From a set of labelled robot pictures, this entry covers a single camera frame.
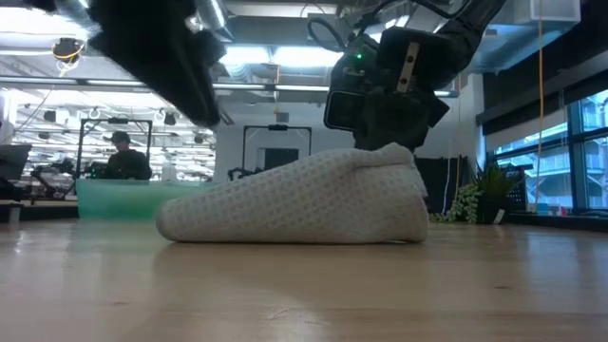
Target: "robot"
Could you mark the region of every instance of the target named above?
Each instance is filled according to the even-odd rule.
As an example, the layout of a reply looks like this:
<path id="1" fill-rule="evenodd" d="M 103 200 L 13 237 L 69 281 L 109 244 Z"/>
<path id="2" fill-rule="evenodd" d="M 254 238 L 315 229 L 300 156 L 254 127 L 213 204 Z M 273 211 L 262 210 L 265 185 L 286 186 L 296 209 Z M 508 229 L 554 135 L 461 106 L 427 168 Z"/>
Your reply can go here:
<path id="1" fill-rule="evenodd" d="M 376 150 L 399 143 L 411 151 L 421 146 L 428 130 L 447 113 L 434 95 L 471 62 L 490 20 L 506 0 L 465 0 L 455 13 L 446 13 L 429 0 L 410 0 L 449 21 L 436 33 L 389 28 L 380 43 L 365 34 L 376 15 L 396 0 L 387 0 L 363 15 L 358 32 L 344 44 L 329 29 L 344 52 L 332 71 L 325 125 L 348 130 L 355 147 Z M 66 6 L 67 0 L 26 0 L 47 11 Z M 224 54 L 209 30 L 193 33 L 184 24 L 195 13 L 193 0 L 93 0 L 79 18 L 94 22 L 99 33 L 90 45 L 146 83 L 171 102 L 192 123 L 219 123 L 209 67 Z"/>

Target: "table surface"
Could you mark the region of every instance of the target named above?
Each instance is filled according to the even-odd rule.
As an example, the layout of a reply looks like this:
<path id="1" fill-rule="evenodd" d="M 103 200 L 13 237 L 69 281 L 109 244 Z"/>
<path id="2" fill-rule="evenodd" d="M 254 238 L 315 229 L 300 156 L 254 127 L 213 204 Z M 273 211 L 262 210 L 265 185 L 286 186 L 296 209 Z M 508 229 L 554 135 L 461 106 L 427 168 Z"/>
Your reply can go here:
<path id="1" fill-rule="evenodd" d="M 608 236 L 441 225 L 424 244 L 172 244 L 0 225 L 0 339 L 606 341 Z"/>

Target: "green bin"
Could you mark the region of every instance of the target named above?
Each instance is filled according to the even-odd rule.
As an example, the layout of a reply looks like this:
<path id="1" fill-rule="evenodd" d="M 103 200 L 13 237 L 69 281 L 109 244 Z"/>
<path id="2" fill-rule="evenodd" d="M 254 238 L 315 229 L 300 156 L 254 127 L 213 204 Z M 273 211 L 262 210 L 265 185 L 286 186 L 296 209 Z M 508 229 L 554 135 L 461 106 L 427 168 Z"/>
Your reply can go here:
<path id="1" fill-rule="evenodd" d="M 154 219 L 164 202 L 197 194 L 212 182 L 76 180 L 81 219 Z"/>

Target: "person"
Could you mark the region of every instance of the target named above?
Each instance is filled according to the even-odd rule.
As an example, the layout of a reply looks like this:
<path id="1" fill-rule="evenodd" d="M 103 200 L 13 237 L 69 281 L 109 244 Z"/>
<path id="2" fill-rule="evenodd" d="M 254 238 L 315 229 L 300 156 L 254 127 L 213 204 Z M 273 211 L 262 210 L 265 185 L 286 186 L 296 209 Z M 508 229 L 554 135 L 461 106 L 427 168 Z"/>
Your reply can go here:
<path id="1" fill-rule="evenodd" d="M 148 181 L 152 177 L 148 158 L 144 153 L 129 148 L 131 138 L 126 132 L 114 132 L 111 141 L 118 152 L 107 161 L 105 179 Z"/>

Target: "folded towel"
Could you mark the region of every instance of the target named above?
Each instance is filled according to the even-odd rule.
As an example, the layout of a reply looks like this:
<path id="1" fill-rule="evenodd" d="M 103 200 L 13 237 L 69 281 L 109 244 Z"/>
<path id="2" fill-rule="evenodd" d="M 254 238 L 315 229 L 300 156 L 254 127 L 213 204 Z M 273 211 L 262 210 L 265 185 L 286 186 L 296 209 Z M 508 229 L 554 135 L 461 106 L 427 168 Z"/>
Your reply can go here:
<path id="1" fill-rule="evenodd" d="M 335 149 L 172 199 L 157 227 L 183 242 L 418 242 L 426 195 L 405 147 Z"/>

